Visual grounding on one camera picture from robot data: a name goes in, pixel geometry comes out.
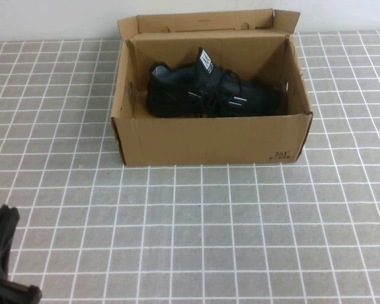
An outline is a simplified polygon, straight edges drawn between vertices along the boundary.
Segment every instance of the white grout line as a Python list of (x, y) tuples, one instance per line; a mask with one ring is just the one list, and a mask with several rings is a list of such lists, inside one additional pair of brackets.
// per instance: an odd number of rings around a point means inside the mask
[[(267, 248), (292, 248), (294, 249), (296, 246), (295, 245), (267, 245)], [(297, 248), (326, 248), (326, 245), (298, 245)], [(329, 245), (330, 248), (380, 248), (380, 244), (377, 245)], [(113, 250), (135, 250), (135, 249), (171, 249), (171, 246), (137, 246), (137, 247), (113, 247)], [(205, 248), (224, 248), (224, 249), (231, 249), (232, 246), (205, 246)], [(241, 246), (235, 246), (235, 248), (256, 248), (256, 245), (241, 245)], [(175, 246), (175, 249), (200, 249), (200, 246)], [(79, 251), (80, 248), (53, 248), (53, 251)], [(111, 250), (110, 247), (90, 247), (90, 248), (83, 248), (83, 251), (93, 251), (93, 250)], [(48, 251), (48, 248), (24, 248), (24, 249), (11, 249), (12, 252), (17, 252), (17, 251), (22, 251), (22, 252), (31, 252), (31, 251)], [(336, 269), (336, 272), (343, 272), (343, 271), (354, 271), (355, 269)], [(316, 272), (318, 270), (302, 270), (302, 272)]]
[(200, 202), (201, 202), (201, 270), (203, 271), (202, 273), (202, 289), (203, 289), (203, 304), (205, 304), (205, 259), (204, 259), (204, 251), (205, 251), (205, 245), (204, 245), (204, 174), (203, 174), (203, 165), (200, 165), (200, 182), (201, 182), (201, 197), (200, 197)]
[(338, 295), (338, 301), (339, 301), (339, 304), (342, 304), (342, 301), (341, 301), (341, 294), (339, 292), (339, 286), (338, 286), (338, 282), (336, 280), (336, 274), (335, 274), (335, 268), (334, 268), (334, 262), (332, 260), (332, 256), (331, 256), (331, 250), (329, 249), (329, 243), (328, 243), (328, 237), (327, 237), (327, 234), (325, 232), (325, 225), (324, 225), (324, 221), (322, 220), (322, 215), (321, 215), (321, 210), (319, 208), (319, 203), (318, 203), (318, 198), (317, 198), (317, 192), (315, 191), (315, 186), (314, 186), (314, 182), (313, 182), (313, 179), (312, 179), (312, 174), (311, 174), (311, 168), (310, 168), (310, 165), (309, 165), (309, 162), (308, 162), (308, 157), (307, 157), (307, 154), (305, 153), (305, 150), (303, 151), (304, 152), (304, 156), (305, 156), (305, 161), (307, 162), (308, 164), (308, 174), (310, 175), (310, 181), (312, 183), (312, 191), (314, 193), (314, 197), (315, 197), (315, 202), (317, 203), (317, 211), (318, 211), (318, 215), (319, 215), (319, 220), (321, 222), (321, 226), (322, 226), (322, 233), (324, 235), (324, 239), (325, 239), (325, 246), (326, 246), (326, 249), (327, 249), (327, 254), (328, 254), (328, 259), (329, 259), (329, 263), (331, 265), (331, 270), (332, 270), (332, 277), (334, 279), (334, 283), (335, 283), (335, 288), (336, 288), (336, 294)]
[[(114, 84), (115, 84), (115, 80), (117, 79), (117, 72), (118, 72), (118, 65), (115, 67), (115, 72), (114, 72), (114, 79), (113, 79), (113, 87), (111, 89), (111, 91), (114, 90)], [(112, 101), (113, 101), (113, 98), (110, 97), (110, 100), (108, 102), (108, 112), (107, 112), (107, 117), (106, 117), (106, 121), (104, 122), (104, 131), (103, 131), (103, 139), (101, 140), (101, 145), (100, 145), (100, 151), (99, 153), (101, 154), (102, 153), (102, 147), (103, 147), (103, 143), (104, 143), (104, 138), (105, 138), (105, 134), (106, 134), (106, 128), (107, 128), (107, 121), (108, 121), (108, 117), (110, 117), (110, 112), (111, 112), (111, 104), (112, 104)], [(122, 167), (122, 172), (121, 172), (121, 176), (120, 176), (120, 182), (118, 183), (119, 185), (119, 190), (118, 190), (118, 197), (117, 197), (117, 207), (116, 207), (116, 210), (115, 210), (115, 218), (114, 218), (114, 224), (113, 224), (113, 233), (111, 235), (111, 249), (110, 249), (110, 254), (108, 256), (108, 264), (107, 264), (107, 273), (106, 273), (106, 279), (105, 279), (105, 282), (104, 282), (104, 293), (103, 293), (103, 298), (105, 299), (106, 296), (107, 296), (107, 287), (108, 287), (108, 278), (109, 278), (109, 275), (110, 275), (110, 267), (111, 267), (111, 259), (113, 257), (113, 247), (114, 247), (114, 238), (115, 238), (115, 228), (117, 227), (117, 220), (118, 220), (118, 209), (120, 208), (120, 199), (121, 199), (121, 192), (122, 192), (122, 179), (124, 177), (124, 169), (125, 169), (125, 166)]]
[(297, 265), (298, 265), (298, 272), (300, 273), (301, 288), (303, 290), (304, 303), (307, 304), (308, 303), (307, 302), (307, 292), (305, 291), (304, 277), (303, 277), (303, 272), (301, 271), (300, 254), (299, 254), (298, 248), (297, 248), (296, 234), (295, 234), (295, 230), (294, 230), (293, 218), (291, 216), (291, 209), (290, 209), (290, 204), (289, 204), (289, 196), (288, 196), (287, 187), (286, 187), (286, 180), (284, 179), (284, 172), (283, 172), (283, 165), (282, 165), (282, 163), (280, 163), (280, 169), (281, 169), (281, 177), (282, 177), (282, 180), (283, 180), (284, 192), (286, 194), (287, 209), (288, 209), (288, 215), (289, 215), (290, 224), (291, 224), (291, 232), (293, 233), (293, 242), (294, 242), (294, 245), (295, 245), (296, 257), (297, 257)]
[(137, 290), (136, 290), (136, 304), (139, 303), (139, 287), (141, 284), (142, 258), (143, 258), (143, 253), (144, 253), (145, 228), (146, 228), (146, 207), (148, 206), (148, 189), (149, 189), (150, 174), (151, 174), (151, 167), (149, 166), (148, 167), (148, 177), (147, 177), (147, 181), (146, 181), (144, 220), (142, 222), (141, 252), (139, 254), (138, 280), (137, 280)]
[[(96, 75), (96, 70), (97, 70), (97, 67), (98, 67), (99, 56), (100, 56), (100, 51), (97, 54), (97, 61), (96, 61), (96, 64), (94, 66), (94, 72), (93, 72), (93, 76), (92, 76), (91, 84), (90, 84), (90, 88), (89, 88), (89, 93), (88, 93), (87, 100), (86, 100), (86, 106), (84, 108), (84, 112), (83, 112), (83, 116), (82, 116), (82, 124), (80, 125), (80, 129), (79, 129), (79, 135), (81, 135), (81, 133), (82, 133), (83, 121), (84, 121), (84, 117), (86, 115), (87, 104), (89, 103), (89, 96), (90, 96), (90, 92), (92, 90), (92, 86), (93, 86), (93, 82), (94, 82), (94, 77)], [(105, 130), (106, 130), (106, 126), (104, 127), (103, 136), (105, 135)], [(72, 157), (72, 162), (70, 164), (70, 169), (69, 169), (68, 177), (66, 179), (66, 186), (68, 185), (69, 180), (70, 180), (70, 176), (72, 174), (72, 170), (71, 169), (73, 167), (73, 163), (74, 163), (74, 160), (75, 160), (78, 143), (79, 143), (79, 141), (76, 141), (75, 149), (74, 149), (73, 157)], [(79, 250), (79, 255), (77, 256), (75, 275), (73, 277), (72, 288), (71, 288), (71, 291), (70, 291), (70, 297), (71, 298), (73, 298), (73, 294), (74, 294), (74, 291), (75, 291), (76, 280), (77, 280), (77, 272), (79, 271), (79, 263), (80, 263), (80, 259), (81, 259), (81, 256), (82, 256), (82, 250), (81, 249), (83, 248), (83, 245), (84, 245), (84, 238), (85, 238), (85, 235), (86, 235), (87, 224), (88, 224), (88, 221), (89, 221), (89, 215), (90, 215), (91, 203), (92, 203), (92, 197), (93, 197), (93, 191), (94, 191), (94, 187), (93, 186), (95, 185), (95, 182), (96, 182), (96, 176), (97, 176), (98, 167), (99, 167), (99, 163), (100, 163), (101, 149), (102, 149), (102, 147), (103, 147), (103, 140), (102, 140), (102, 144), (100, 145), (99, 156), (98, 156), (97, 164), (96, 164), (96, 171), (94, 173), (92, 187), (91, 187), (91, 192), (90, 192), (89, 207), (87, 208), (87, 213), (86, 213), (86, 218), (85, 218), (85, 224), (84, 224), (85, 227), (83, 228), (82, 239), (80, 241), (80, 250)], [(67, 191), (67, 189), (65, 188), (65, 190), (63, 192), (63, 197), (62, 197), (62, 205), (63, 205), (63, 202), (65, 201), (66, 191)]]
[(173, 293), (173, 252), (174, 252), (174, 232), (175, 232), (175, 205), (176, 205), (176, 166), (174, 169), (174, 186), (173, 186), (173, 208), (172, 208), (172, 248), (170, 249), (170, 278), (169, 278), (169, 304), (172, 304)]
[(253, 171), (254, 171), (255, 184), (256, 184), (256, 195), (258, 198), (260, 230), (262, 233), (263, 254), (265, 255), (265, 266), (266, 266), (266, 272), (267, 272), (267, 284), (269, 286), (270, 304), (273, 304), (272, 283), (270, 281), (269, 261), (267, 260), (267, 247), (266, 247), (265, 231), (264, 231), (263, 217), (262, 217), (262, 203), (260, 202), (258, 176), (257, 176), (256, 169), (257, 169), (256, 163), (253, 163)]
[(234, 219), (232, 216), (232, 196), (231, 196), (231, 175), (229, 174), (229, 164), (227, 164), (227, 178), (228, 178), (228, 195), (229, 195), (229, 217), (231, 220), (231, 239), (232, 239), (232, 255), (234, 261), (234, 282), (235, 282), (235, 295), (236, 303), (239, 304), (239, 291), (238, 291), (238, 275), (236, 267), (236, 253), (235, 253), (235, 237), (234, 237)]

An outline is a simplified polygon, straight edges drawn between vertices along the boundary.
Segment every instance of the black sneaker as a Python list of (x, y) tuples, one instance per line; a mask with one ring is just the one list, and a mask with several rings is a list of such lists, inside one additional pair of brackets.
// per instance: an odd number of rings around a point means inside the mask
[(279, 91), (259, 87), (215, 66), (201, 47), (195, 63), (172, 70), (157, 62), (150, 74), (146, 107), (158, 117), (273, 115), (282, 99)]

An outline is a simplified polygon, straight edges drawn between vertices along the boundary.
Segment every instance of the open cardboard box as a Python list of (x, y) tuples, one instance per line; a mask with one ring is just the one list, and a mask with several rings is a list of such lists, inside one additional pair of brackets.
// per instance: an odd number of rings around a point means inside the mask
[[(294, 162), (312, 107), (290, 34), (300, 13), (260, 9), (140, 15), (118, 21), (124, 39), (111, 124), (126, 165)], [(270, 117), (157, 118), (144, 106), (149, 68), (195, 61), (203, 47), (216, 65), (284, 92)]]

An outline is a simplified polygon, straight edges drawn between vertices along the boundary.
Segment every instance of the grid pattern floor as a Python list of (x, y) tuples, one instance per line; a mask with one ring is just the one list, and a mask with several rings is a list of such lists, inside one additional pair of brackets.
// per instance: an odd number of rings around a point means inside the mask
[(315, 112), (293, 164), (124, 168), (121, 41), (0, 43), (10, 279), (43, 303), (380, 303), (380, 32), (294, 35)]

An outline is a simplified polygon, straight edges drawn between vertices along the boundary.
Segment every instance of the box flap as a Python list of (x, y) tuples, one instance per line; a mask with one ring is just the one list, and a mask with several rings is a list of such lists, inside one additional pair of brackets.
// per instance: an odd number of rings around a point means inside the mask
[(117, 24), (123, 39), (131, 39), (139, 34), (137, 16), (119, 19)]
[(299, 17), (299, 11), (281, 11), (275, 9), (273, 28), (292, 34), (294, 33)]
[(131, 39), (141, 33), (189, 32), (199, 30), (277, 29), (294, 32), (299, 12), (273, 9), (219, 11), (169, 15), (139, 15), (118, 21), (121, 36)]

